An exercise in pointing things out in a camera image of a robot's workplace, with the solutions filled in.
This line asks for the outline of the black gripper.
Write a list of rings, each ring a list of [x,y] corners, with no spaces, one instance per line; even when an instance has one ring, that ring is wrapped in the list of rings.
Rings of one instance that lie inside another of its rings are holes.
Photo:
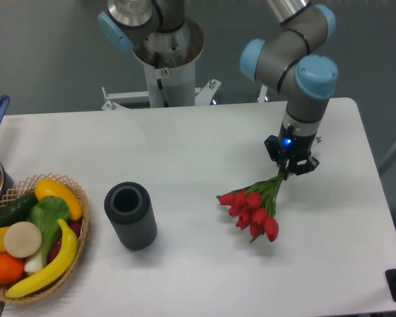
[[[293,125],[285,127],[282,124],[278,137],[270,135],[266,138],[264,144],[270,159],[277,164],[279,172],[286,171],[285,180],[291,175],[313,172],[319,166],[319,161],[310,156],[315,137],[315,133],[298,135],[298,130]]]

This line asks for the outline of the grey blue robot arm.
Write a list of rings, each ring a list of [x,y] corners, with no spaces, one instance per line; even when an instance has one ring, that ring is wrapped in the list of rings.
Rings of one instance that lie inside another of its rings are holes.
[[[250,41],[240,70],[286,98],[279,134],[268,137],[265,147],[284,177],[306,174],[319,164],[311,148],[339,75],[336,64],[315,50],[334,33],[336,19],[328,7],[310,1],[269,6],[282,31],[270,42]],[[183,1],[108,1],[98,24],[115,47],[143,64],[153,108],[197,104],[195,63],[204,39]]]

